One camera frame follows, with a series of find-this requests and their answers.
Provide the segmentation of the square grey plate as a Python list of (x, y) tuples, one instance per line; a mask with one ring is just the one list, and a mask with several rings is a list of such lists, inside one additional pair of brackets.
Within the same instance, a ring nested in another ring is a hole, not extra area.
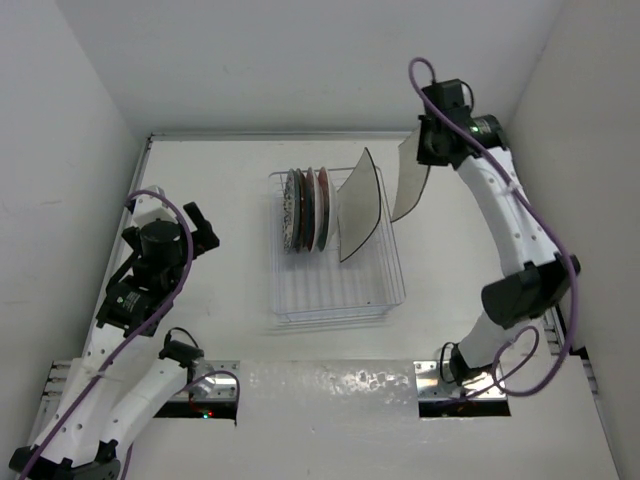
[(381, 219), (379, 176), (365, 147), (355, 167), (338, 189), (339, 259), (354, 256), (375, 232)]
[(426, 186), (430, 165), (418, 162), (420, 130), (414, 130), (399, 146), (399, 171), (391, 222), (407, 216), (419, 203)]

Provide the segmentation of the red floral round plate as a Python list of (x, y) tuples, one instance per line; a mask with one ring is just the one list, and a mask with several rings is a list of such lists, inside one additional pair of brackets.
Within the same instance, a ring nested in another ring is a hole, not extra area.
[(320, 251), (324, 251), (329, 246), (338, 226), (338, 198), (331, 175), (325, 167), (320, 169), (318, 180), (323, 195), (323, 218), (317, 246)]

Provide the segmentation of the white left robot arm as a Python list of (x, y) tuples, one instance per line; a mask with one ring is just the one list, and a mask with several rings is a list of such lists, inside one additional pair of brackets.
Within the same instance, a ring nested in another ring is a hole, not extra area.
[(220, 244), (194, 202), (176, 208), (144, 191), (128, 209), (133, 224), (122, 238), (131, 253), (106, 285), (87, 349), (53, 417), (10, 459), (22, 479), (117, 478), (134, 439), (171, 397), (189, 389), (204, 361), (199, 347), (167, 339), (142, 379), (124, 388), (193, 262)]

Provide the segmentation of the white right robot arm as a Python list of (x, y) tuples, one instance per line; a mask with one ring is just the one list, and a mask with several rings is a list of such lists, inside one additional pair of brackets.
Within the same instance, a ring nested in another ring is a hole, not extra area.
[(449, 382), (487, 372), (501, 347), (557, 305), (569, 288), (558, 247), (526, 209), (506, 134), (492, 115), (475, 117), (459, 79), (432, 82), (421, 116), (418, 163), (450, 166), (473, 194), (496, 245), (503, 277), (483, 287), (483, 310), (449, 357)]

